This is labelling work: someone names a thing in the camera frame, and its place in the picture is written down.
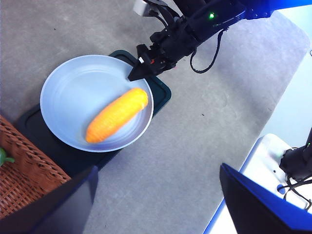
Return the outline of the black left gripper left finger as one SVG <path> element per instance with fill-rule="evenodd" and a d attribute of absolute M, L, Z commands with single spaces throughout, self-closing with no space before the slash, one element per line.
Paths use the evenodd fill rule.
<path fill-rule="evenodd" d="M 92 166 L 39 200 L 0 221 L 2 234 L 81 234 L 98 185 Z"/>

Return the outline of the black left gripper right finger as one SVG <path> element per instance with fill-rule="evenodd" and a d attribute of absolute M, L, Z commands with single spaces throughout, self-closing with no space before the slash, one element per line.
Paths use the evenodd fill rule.
<path fill-rule="evenodd" d="M 312 215 L 279 198 L 231 166 L 220 166 L 220 183 L 239 234 L 310 234 Z"/>

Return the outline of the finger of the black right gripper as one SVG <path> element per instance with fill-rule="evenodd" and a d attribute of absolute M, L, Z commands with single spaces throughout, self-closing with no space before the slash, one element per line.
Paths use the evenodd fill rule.
<path fill-rule="evenodd" d="M 140 80 L 144 78 L 149 78 L 151 76 L 154 76 L 156 72 L 156 68 L 154 65 L 151 64 L 141 64 L 141 63 L 136 63 L 130 74 L 128 75 L 128 80 L 129 81 L 135 81 L 135 80 Z"/>

